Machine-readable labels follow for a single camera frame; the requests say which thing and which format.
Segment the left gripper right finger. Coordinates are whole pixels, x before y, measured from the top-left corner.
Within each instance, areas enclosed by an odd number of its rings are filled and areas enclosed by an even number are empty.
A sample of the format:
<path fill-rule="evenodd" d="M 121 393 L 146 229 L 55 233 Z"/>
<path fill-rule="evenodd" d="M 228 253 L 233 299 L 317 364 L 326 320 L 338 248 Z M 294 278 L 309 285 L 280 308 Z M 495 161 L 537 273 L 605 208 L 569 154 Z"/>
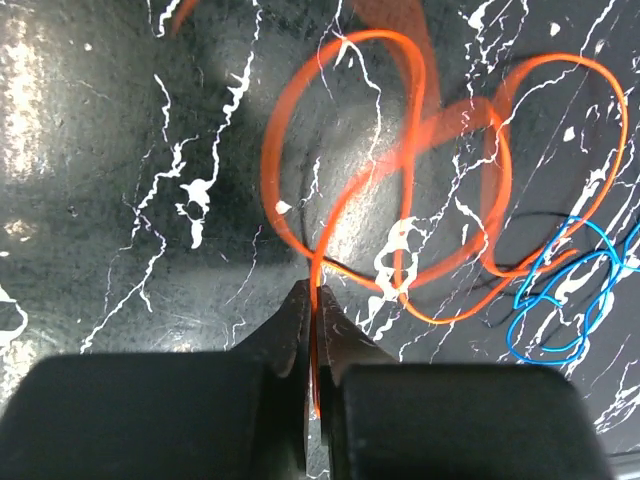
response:
<path fill-rule="evenodd" d="M 609 479 L 575 387 L 554 369 L 400 363 L 318 291 L 318 390 L 334 479 Z"/>

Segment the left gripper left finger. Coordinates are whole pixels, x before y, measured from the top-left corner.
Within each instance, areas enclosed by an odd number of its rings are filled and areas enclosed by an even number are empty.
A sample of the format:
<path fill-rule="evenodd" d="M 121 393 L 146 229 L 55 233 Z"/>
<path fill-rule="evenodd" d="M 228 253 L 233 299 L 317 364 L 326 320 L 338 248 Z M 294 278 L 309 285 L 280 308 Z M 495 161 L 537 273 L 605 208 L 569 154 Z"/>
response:
<path fill-rule="evenodd" d="M 306 468 L 309 285 L 228 351 L 38 362 L 1 418 L 5 479 L 297 479 Z"/>

